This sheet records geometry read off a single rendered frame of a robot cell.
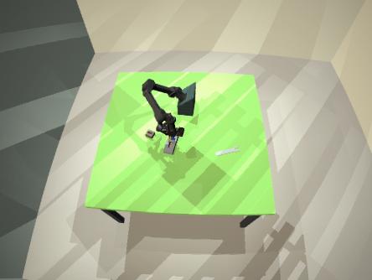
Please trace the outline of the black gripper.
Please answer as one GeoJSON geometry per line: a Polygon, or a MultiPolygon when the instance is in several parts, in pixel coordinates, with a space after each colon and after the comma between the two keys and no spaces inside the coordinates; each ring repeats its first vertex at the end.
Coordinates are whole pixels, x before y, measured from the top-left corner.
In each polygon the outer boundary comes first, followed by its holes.
{"type": "MultiPolygon", "coordinates": [[[[161,133],[165,134],[166,136],[168,135],[166,133],[166,127],[162,128],[159,124],[157,124],[157,126],[156,126],[156,131],[161,132],[161,133]]],[[[182,137],[183,133],[184,133],[184,128],[183,127],[176,127],[176,132],[177,132],[177,134],[173,137],[176,137],[176,136],[182,137]]]]}

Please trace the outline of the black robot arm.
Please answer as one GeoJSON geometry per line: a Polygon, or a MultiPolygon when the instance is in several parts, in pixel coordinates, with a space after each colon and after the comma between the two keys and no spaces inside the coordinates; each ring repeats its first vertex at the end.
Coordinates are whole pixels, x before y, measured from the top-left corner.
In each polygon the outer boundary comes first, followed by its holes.
{"type": "Polygon", "coordinates": [[[164,86],[159,85],[154,82],[154,80],[147,78],[147,80],[142,84],[142,95],[146,98],[147,102],[149,103],[150,107],[153,110],[153,116],[156,122],[162,127],[166,127],[166,133],[168,136],[173,137],[177,134],[175,122],[176,117],[172,116],[172,113],[166,113],[158,104],[156,99],[152,94],[152,90],[160,91],[162,93],[168,94],[170,98],[177,98],[178,100],[183,101],[186,100],[187,93],[183,93],[180,86],[164,86]],[[165,123],[162,123],[164,122],[165,123]]]}

